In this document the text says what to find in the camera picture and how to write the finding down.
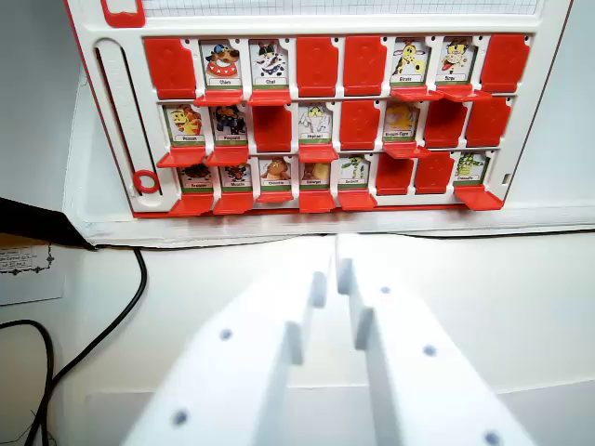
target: black wire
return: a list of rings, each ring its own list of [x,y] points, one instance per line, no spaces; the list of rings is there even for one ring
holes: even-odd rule
[[[45,395],[51,389],[52,376],[54,375],[54,344],[52,343],[52,338],[49,335],[49,332],[47,331],[46,327],[44,327],[38,321],[31,321],[29,319],[0,323],[0,330],[2,330],[3,328],[16,327],[19,325],[30,325],[30,326],[36,328],[37,331],[39,332],[39,334],[41,335],[42,339],[44,340],[44,344],[46,346],[46,384],[44,385],[44,395]],[[41,412],[42,404],[43,404],[43,399],[39,403],[37,413]],[[15,439],[13,441],[6,441],[6,442],[0,443],[0,444],[14,443],[14,442],[18,441],[23,435],[25,435],[25,432],[23,432],[20,435],[20,437],[18,437],[17,439]],[[43,434],[44,438],[47,437],[47,425],[46,424],[42,425],[42,434]]]
[[[64,368],[62,368],[62,370],[60,370],[56,374],[56,376],[54,376],[53,379],[51,379],[51,381],[49,381],[49,378],[46,379],[46,390],[44,391],[44,396],[41,399],[41,402],[39,403],[39,409],[37,410],[37,414],[35,415],[35,418],[33,419],[31,428],[29,429],[29,434],[27,435],[27,439],[25,440],[25,446],[33,446],[33,442],[35,440],[35,435],[37,434],[37,429],[39,427],[42,428],[43,445],[49,446],[48,435],[47,435],[47,406],[49,405],[49,401],[52,398],[54,390],[56,390],[56,387],[58,386],[60,381],[64,378],[64,376],[66,376],[66,374],[68,374],[68,372],[70,372],[74,367],[76,367],[79,364],[79,362],[81,362],[84,358],[86,358],[86,356],[93,350],[93,348],[95,348],[103,339],[105,339],[120,324],[120,322],[122,322],[126,318],[128,313],[130,313],[130,311],[132,311],[132,308],[134,308],[137,305],[137,303],[139,302],[140,297],[142,296],[142,293],[144,292],[144,290],[147,286],[147,266],[145,265],[145,261],[142,258],[142,254],[140,253],[139,248],[134,248],[134,254],[137,258],[137,261],[139,262],[139,267],[140,267],[139,289],[134,294],[134,296],[132,297],[132,300],[130,300],[130,302],[128,303],[126,308],[124,308],[124,310],[122,310],[122,312],[118,315],[118,317],[115,318],[113,320],[113,322],[110,323],[110,325],[108,325],[108,327],[105,330],[103,330],[95,339],[93,339],[91,341],[91,343],[88,346],[86,346],[83,349],[83,351],[81,351],[76,356],[76,358],[74,358],[72,361],[70,361],[68,364],[66,364],[64,366]],[[43,325],[41,325],[39,322],[36,322],[36,321],[13,321],[13,322],[7,322],[7,324],[8,324],[8,326],[19,325],[19,324],[21,324],[19,322],[21,322],[21,323],[27,322],[30,325],[33,325],[38,329],[39,329],[39,327],[41,327],[40,333],[45,333],[47,335],[47,339],[49,340],[49,349],[47,347],[48,343],[46,343],[46,350],[48,351],[47,364],[48,364],[48,370],[50,370],[50,366],[51,366],[51,370],[53,373],[54,350],[53,350],[53,346],[51,344],[51,339],[49,338],[49,334],[47,333],[46,328]]]

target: printed label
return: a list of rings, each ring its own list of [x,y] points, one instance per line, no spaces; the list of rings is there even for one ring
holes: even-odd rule
[[[339,189],[363,189],[368,187],[370,162],[361,155],[339,157]]]
[[[421,39],[398,38],[392,53],[391,86],[424,85],[430,48]]]
[[[190,104],[165,105],[164,117],[172,146],[203,146],[203,122]]]
[[[383,141],[413,141],[419,109],[405,102],[389,102],[384,118]]]
[[[248,44],[254,88],[287,88],[287,51],[279,41],[250,40]]]
[[[236,105],[210,109],[215,145],[245,145],[248,141],[245,114]]]
[[[470,37],[444,39],[436,84],[468,84],[477,48],[471,45]]]
[[[329,189],[330,177],[331,164],[299,164],[299,188],[302,190]]]
[[[291,170],[282,158],[259,159],[260,188],[267,190],[291,190]]]
[[[207,40],[200,43],[205,86],[212,89],[242,88],[240,52],[227,40]]]
[[[224,192],[248,192],[252,190],[250,164],[226,165],[219,168],[221,190]]]
[[[463,151],[456,165],[453,184],[482,184],[489,161],[484,153]]]
[[[299,104],[299,142],[321,144],[331,142],[333,115],[324,102]]]
[[[212,192],[211,170],[204,164],[178,169],[179,183],[184,193]]]

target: paper sheet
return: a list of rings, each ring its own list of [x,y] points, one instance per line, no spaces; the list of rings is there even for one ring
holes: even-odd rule
[[[540,0],[144,0],[149,17],[535,14]]]

